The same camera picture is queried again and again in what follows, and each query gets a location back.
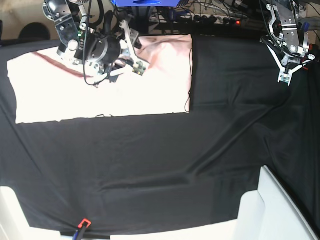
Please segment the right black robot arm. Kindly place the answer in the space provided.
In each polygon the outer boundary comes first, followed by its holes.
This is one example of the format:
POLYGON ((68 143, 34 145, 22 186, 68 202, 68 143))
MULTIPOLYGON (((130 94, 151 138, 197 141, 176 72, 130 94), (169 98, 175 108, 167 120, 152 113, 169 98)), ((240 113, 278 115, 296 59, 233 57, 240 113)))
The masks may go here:
POLYGON ((83 74, 89 86, 98 87, 104 81, 114 83, 126 72, 142 76, 150 64, 136 53, 141 43, 139 32, 130 27, 133 16, 117 8, 105 12, 103 2, 97 3, 98 20, 90 22, 90 0, 43 2, 43 13, 54 23, 60 40, 57 54, 72 65, 91 68, 96 75, 92 81, 83 74))

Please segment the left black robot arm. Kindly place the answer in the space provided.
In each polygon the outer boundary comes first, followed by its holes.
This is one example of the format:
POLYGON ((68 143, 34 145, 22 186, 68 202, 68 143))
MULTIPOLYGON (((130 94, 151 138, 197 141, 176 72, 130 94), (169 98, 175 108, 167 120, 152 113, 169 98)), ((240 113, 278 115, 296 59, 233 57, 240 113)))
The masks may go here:
POLYGON ((300 16, 297 0, 261 0, 270 18, 263 17, 267 35, 261 38, 275 60, 280 83, 291 85, 293 74, 320 61, 320 47, 310 43, 310 22, 300 16))

